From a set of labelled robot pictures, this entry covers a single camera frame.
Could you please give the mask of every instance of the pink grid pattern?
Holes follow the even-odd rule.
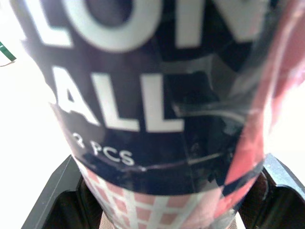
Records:
[[[214,221],[222,187],[181,196],[153,196],[115,186],[77,161],[85,182],[120,229],[205,228]]]

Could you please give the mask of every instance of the dark blue label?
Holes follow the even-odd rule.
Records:
[[[266,7],[235,4],[245,12]],[[215,180],[223,185],[253,94],[228,98],[264,11],[237,12],[248,30],[219,0],[11,6],[81,162],[113,184],[147,194],[199,192]]]

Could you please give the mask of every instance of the green wire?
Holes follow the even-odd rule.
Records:
[[[10,61],[16,60],[16,57],[0,42],[0,52],[2,52]]]

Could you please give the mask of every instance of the plastic wrap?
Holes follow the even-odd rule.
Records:
[[[279,95],[302,80],[304,1],[5,5],[115,227],[230,225],[262,169]]]

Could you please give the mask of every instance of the red stripe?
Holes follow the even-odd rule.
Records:
[[[268,55],[262,80],[236,148],[225,184],[230,184],[245,175],[264,157],[263,127],[266,117],[264,117],[263,109],[264,106],[270,105],[268,101],[271,99],[274,90],[282,93],[283,88],[285,88],[283,85],[289,85],[289,83],[287,84],[289,82],[287,76],[304,58],[304,25],[304,1],[289,1],[279,23],[279,30]]]

